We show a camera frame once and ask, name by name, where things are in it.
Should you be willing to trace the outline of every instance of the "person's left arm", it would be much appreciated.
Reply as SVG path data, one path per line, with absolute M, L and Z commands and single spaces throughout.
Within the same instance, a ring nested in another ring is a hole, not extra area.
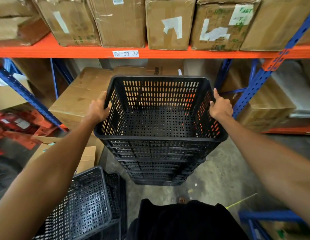
M 79 126 L 29 163 L 0 201 L 0 239 L 31 239 L 63 200 L 95 125 L 109 115 L 106 92 Z

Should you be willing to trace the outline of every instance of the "barcode label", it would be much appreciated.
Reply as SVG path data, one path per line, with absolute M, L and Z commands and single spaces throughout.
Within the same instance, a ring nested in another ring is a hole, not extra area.
M 114 5 L 124 4 L 124 0 L 113 0 Z
M 139 57 L 137 50 L 123 50 L 123 51 L 113 51 L 113 56 L 115 58 L 131 58 L 131 57 Z

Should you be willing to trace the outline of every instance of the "person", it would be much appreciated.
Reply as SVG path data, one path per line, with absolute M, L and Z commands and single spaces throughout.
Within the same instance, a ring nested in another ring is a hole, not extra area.
M 229 100 L 217 90 L 214 97 L 210 115 L 225 128 L 269 193 L 310 226 L 310 161 L 243 127 L 233 119 Z M 0 201 L 0 239 L 31 239 L 66 196 L 94 126 L 109 115 L 109 108 L 104 109 L 105 98 L 106 92 L 100 100 L 92 101 L 78 127 L 29 163 L 10 185 Z M 168 206 L 143 200 L 126 239 L 226 239 L 227 234 L 228 239 L 247 238 L 227 214 L 221 205 L 194 200 Z

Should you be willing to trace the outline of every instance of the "hand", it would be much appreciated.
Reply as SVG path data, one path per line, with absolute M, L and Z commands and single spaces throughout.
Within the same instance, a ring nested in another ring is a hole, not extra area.
M 93 100 L 86 112 L 85 119 L 92 121 L 94 124 L 104 121 L 108 115 L 110 108 L 104 109 L 107 92 L 105 91 L 101 99 Z
M 232 117 L 233 108 L 229 99 L 224 99 L 219 96 L 216 88 L 214 88 L 214 98 L 216 99 L 215 103 L 210 101 L 209 113 L 211 117 L 217 121 L 224 117 Z

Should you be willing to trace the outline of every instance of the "shelf label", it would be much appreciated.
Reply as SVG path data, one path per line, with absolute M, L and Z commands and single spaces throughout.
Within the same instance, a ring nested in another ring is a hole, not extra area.
M 113 51 L 114 58 L 133 58 L 133 57 L 139 57 L 137 50 L 116 50 Z

